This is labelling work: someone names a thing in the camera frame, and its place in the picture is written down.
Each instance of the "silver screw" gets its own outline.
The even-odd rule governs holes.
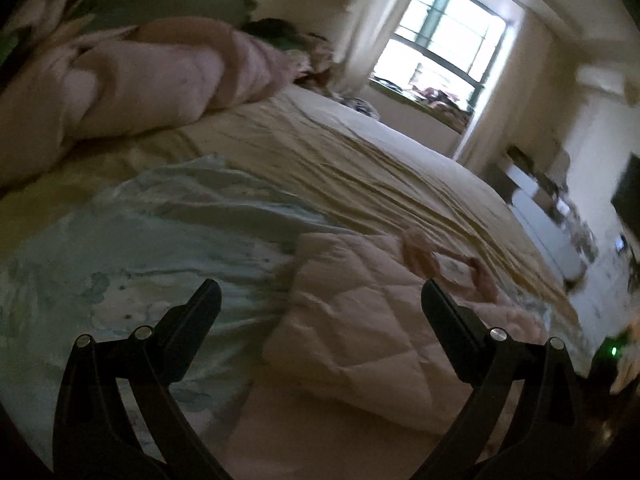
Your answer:
[[[76,339],[76,346],[78,348],[84,348],[91,342],[91,336],[87,334],[82,334],[78,339]]]
[[[133,335],[136,339],[144,341],[145,339],[149,339],[153,332],[154,330],[150,326],[141,326],[133,333]]]
[[[556,350],[562,350],[564,348],[564,341],[562,341],[562,339],[560,339],[559,337],[552,337],[549,340],[549,343]]]
[[[496,341],[504,341],[508,337],[507,333],[501,328],[492,328],[489,334],[491,335],[491,339],[495,339]]]

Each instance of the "bed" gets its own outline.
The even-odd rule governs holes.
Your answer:
[[[238,1],[250,0],[214,7]],[[223,315],[172,393],[216,450],[287,311],[297,238],[416,226],[448,250],[481,258],[586,373],[594,345],[495,192],[452,160],[292,85],[180,128],[80,142],[53,170],[4,190],[0,400],[50,463],[57,389],[75,338],[106,340],[153,324],[212,277]]]

